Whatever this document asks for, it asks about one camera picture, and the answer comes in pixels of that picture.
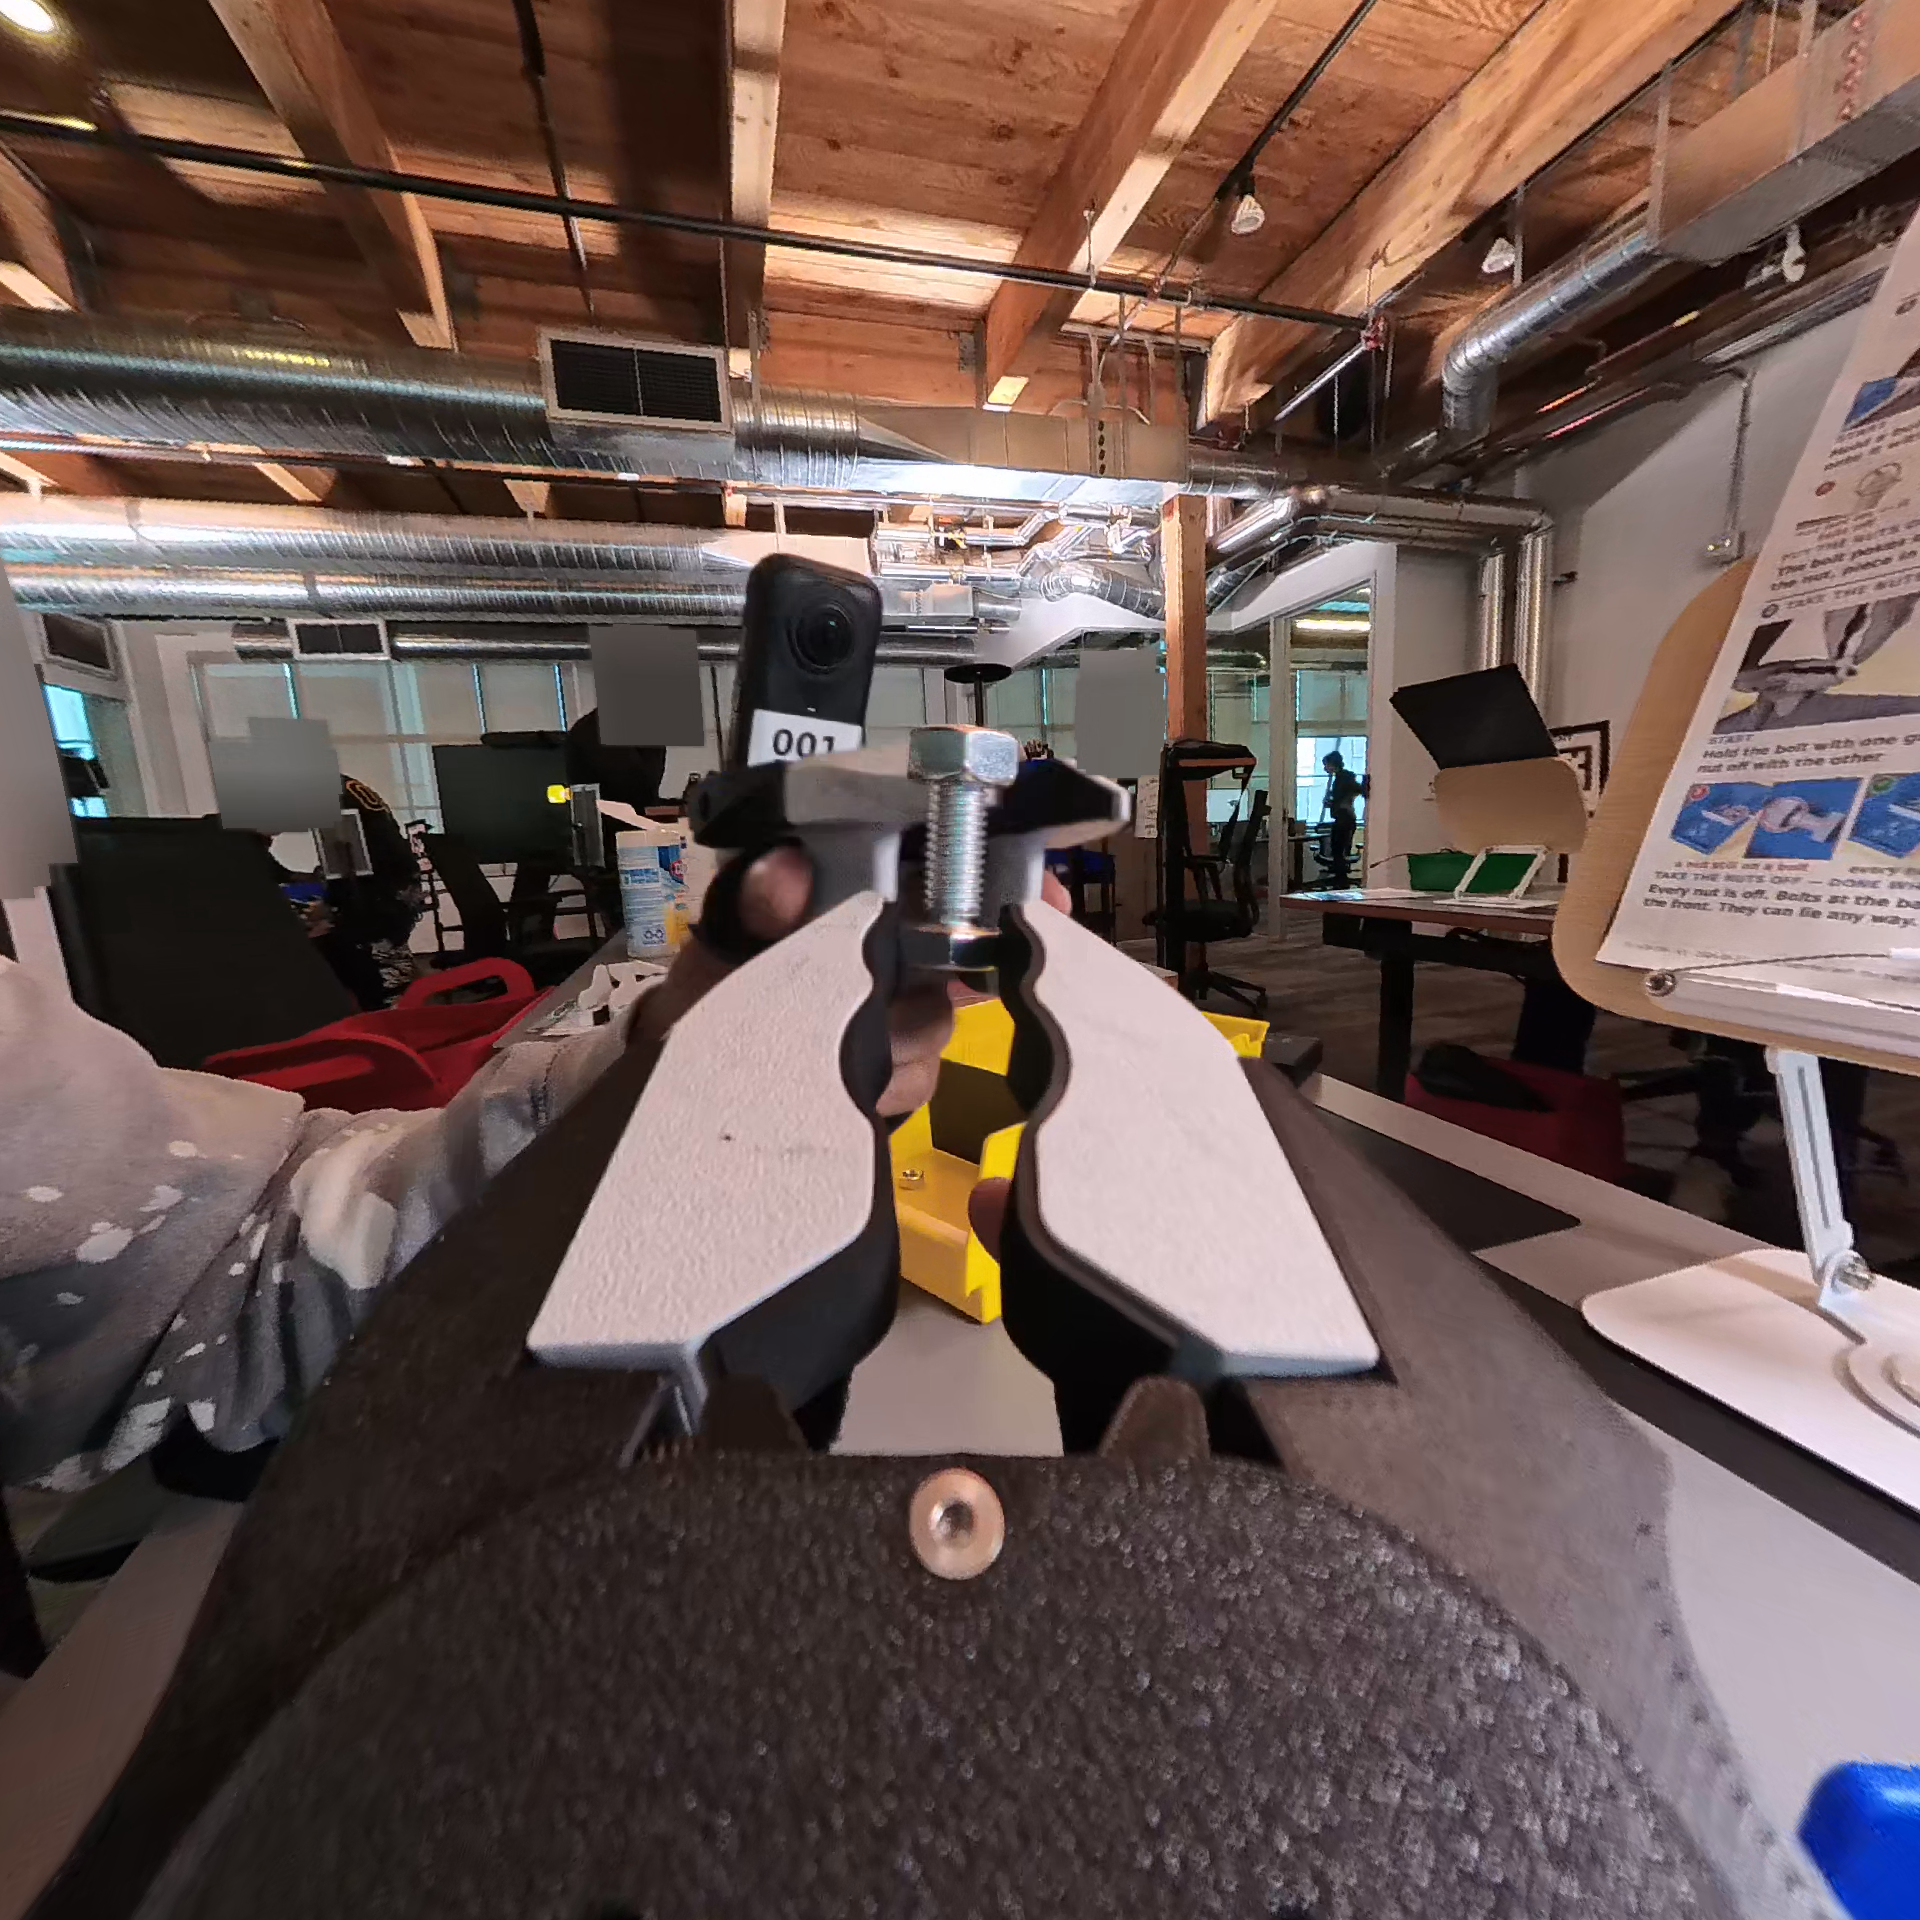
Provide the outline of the silver hex nut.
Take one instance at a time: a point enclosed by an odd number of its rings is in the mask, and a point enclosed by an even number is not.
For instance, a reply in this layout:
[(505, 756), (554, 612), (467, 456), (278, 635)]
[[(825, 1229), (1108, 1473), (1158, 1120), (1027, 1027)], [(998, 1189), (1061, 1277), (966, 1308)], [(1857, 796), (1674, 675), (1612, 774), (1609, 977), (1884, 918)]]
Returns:
[(902, 921), (896, 929), (896, 957), (899, 976), (907, 987), (929, 987), (940, 993), (949, 990), (996, 993), (1002, 928)]

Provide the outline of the blue plastic bin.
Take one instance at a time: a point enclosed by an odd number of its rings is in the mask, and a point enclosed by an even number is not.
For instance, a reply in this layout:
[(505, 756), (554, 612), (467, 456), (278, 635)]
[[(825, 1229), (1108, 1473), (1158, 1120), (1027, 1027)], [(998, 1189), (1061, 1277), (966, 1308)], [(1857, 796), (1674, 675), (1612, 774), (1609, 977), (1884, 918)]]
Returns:
[(1800, 1839), (1850, 1918), (1917, 1918), (1917, 1765), (1845, 1761), (1812, 1788)]

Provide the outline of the wipes canister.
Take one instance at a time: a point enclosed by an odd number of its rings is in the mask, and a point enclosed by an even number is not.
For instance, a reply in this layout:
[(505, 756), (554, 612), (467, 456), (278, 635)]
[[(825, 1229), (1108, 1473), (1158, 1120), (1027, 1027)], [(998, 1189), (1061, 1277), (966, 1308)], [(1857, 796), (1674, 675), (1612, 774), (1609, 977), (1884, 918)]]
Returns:
[(662, 957), (686, 939), (682, 822), (640, 822), (616, 833), (616, 879), (630, 957)]

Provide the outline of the person's left hand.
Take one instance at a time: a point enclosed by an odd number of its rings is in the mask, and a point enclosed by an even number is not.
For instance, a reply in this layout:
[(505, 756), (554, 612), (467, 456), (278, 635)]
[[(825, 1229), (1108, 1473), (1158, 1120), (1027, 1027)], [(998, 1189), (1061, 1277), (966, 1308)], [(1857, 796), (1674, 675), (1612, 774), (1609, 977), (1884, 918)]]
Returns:
[[(798, 845), (772, 845), (725, 867), (705, 897), (699, 928), (673, 968), (638, 1005), (628, 1045), (659, 1047), (673, 1024), (756, 950), (798, 929), (810, 913), (811, 864)], [(899, 1120), (932, 1100), (953, 1011), (986, 999), (982, 976), (910, 973), (886, 1004), (891, 1079), (877, 1115)]]

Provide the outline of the crumpled white tissue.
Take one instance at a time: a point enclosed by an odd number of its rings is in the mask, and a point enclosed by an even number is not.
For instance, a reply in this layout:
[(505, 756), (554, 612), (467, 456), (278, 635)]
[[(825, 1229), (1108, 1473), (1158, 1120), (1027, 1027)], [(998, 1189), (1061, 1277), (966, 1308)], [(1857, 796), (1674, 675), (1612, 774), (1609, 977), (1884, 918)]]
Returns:
[(576, 1037), (597, 1027), (622, 1019), (668, 973), (668, 964), (630, 957), (627, 961), (600, 964), (576, 999), (566, 1001), (552, 1016), (529, 1032), (539, 1039)]

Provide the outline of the green bin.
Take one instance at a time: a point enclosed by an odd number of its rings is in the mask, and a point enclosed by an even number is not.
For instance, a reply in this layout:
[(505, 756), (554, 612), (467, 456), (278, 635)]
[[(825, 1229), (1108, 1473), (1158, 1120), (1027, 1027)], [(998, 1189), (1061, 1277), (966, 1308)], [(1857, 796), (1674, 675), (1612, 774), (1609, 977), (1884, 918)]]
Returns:
[(1408, 894), (1414, 897), (1525, 897), (1550, 862), (1546, 848), (1500, 845), (1408, 854)]

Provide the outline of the wooden post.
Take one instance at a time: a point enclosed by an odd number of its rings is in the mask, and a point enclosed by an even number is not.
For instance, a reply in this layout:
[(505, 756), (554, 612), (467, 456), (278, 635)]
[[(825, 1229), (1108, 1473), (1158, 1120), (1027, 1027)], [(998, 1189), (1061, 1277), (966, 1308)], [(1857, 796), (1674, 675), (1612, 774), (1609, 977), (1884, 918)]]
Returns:
[[(1209, 736), (1209, 611), (1208, 611), (1208, 574), (1209, 574), (1209, 503), (1203, 496), (1174, 496), (1162, 508), (1158, 531), (1158, 561), (1164, 587), (1164, 669), (1166, 669), (1166, 736), (1168, 742), (1178, 739)], [(1186, 849), (1196, 852), (1205, 843), (1208, 832), (1208, 784), (1186, 782), (1168, 785), (1162, 782), (1158, 815), (1162, 828), (1168, 828), (1174, 800), (1186, 824)], [(1178, 921), (1184, 900), (1190, 891), (1190, 873), (1184, 852), (1166, 852), (1164, 862), (1164, 908)], [(1186, 973), (1188, 941), (1178, 925), (1164, 925), (1164, 950), (1158, 961), (1174, 976)]]

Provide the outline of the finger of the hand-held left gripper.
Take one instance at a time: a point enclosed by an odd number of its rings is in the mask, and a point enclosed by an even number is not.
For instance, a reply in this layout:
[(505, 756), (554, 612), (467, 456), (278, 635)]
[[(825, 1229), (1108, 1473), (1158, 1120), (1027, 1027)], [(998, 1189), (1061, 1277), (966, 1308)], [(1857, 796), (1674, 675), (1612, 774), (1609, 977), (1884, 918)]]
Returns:
[(786, 764), (786, 820), (798, 830), (923, 824), (923, 782), (907, 769), (907, 748), (793, 758)]
[(1067, 758), (1027, 758), (993, 805), (993, 897), (1038, 900), (1045, 854), (1113, 837), (1131, 822), (1117, 782)]

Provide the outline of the black office chair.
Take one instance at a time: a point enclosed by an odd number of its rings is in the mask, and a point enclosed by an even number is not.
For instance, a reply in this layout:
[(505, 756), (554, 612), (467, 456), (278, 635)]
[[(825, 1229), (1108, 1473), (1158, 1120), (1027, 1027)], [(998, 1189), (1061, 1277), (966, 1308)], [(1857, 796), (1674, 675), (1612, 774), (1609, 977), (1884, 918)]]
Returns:
[[(1149, 913), (1157, 961), (1190, 1001), (1226, 997), (1253, 1016), (1267, 1012), (1257, 983), (1221, 973), (1209, 961), (1217, 943), (1244, 941), (1257, 929), (1253, 875), (1267, 820), (1267, 790), (1256, 784), (1257, 756), (1241, 744), (1197, 736), (1172, 739), (1158, 760), (1158, 902)], [(1237, 788), (1221, 837), (1211, 838), (1209, 784), (1234, 776)]]

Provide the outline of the black monitor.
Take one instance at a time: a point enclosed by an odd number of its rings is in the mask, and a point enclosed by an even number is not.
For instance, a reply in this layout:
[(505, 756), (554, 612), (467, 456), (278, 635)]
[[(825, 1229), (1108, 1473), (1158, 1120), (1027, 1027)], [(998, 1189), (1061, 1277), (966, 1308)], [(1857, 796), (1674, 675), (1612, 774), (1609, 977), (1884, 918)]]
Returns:
[(432, 748), (446, 833), (483, 862), (572, 854), (562, 732), (492, 732)]

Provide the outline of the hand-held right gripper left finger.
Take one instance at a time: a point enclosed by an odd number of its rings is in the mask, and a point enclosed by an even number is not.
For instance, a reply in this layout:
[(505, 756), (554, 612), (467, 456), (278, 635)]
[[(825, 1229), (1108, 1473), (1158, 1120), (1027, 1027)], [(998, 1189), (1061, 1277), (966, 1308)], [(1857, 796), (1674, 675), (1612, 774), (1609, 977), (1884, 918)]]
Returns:
[(536, 1360), (659, 1373), (688, 1423), (725, 1379), (788, 1411), (850, 1379), (896, 1315), (894, 985), (894, 908), (852, 896), (675, 1024), (536, 1315)]

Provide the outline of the document stand with black flap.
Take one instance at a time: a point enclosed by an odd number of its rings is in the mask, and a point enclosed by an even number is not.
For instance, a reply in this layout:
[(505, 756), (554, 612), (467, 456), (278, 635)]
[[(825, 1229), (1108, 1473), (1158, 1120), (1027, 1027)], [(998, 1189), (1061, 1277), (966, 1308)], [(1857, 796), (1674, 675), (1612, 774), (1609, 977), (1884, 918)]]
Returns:
[(1410, 683), (1389, 704), (1432, 756), (1445, 849), (1468, 856), (1453, 900), (1525, 900), (1555, 860), (1581, 849), (1592, 813), (1577, 768), (1516, 664)]

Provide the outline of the silver hex bolt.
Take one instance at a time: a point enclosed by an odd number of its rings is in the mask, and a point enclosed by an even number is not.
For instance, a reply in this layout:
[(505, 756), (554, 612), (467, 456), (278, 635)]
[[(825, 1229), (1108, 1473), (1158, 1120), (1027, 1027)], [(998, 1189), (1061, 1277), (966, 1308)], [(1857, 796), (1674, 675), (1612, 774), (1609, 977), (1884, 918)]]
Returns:
[(950, 939), (974, 937), (986, 929), (990, 811), (1017, 780), (1020, 744), (986, 726), (921, 726), (906, 756), (925, 800), (921, 925)]

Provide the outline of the yellow plastic bin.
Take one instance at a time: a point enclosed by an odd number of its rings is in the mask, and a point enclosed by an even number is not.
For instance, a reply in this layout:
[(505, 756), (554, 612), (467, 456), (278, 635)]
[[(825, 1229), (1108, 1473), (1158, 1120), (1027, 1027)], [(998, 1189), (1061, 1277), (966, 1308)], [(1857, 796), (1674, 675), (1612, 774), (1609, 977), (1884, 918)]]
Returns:
[(998, 999), (953, 1012), (929, 1103), (891, 1134), (902, 1280), (987, 1326), (1002, 1319), (1002, 1268), (970, 1225), (981, 1179), (1017, 1169), (1024, 1105), (1005, 1079), (1014, 1022)]

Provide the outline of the wooden desk with black legs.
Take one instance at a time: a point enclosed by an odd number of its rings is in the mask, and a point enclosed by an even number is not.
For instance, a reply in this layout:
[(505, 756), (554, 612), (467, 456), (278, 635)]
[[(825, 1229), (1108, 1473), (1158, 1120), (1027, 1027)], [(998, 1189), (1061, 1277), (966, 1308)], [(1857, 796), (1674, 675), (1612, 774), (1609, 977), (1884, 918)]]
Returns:
[(1402, 1100), (1412, 1052), (1414, 968), (1440, 964), (1520, 980), (1557, 977), (1557, 900), (1428, 896), (1388, 888), (1301, 891), (1267, 900), (1323, 921), (1325, 945), (1353, 948), (1379, 966), (1376, 1092)]

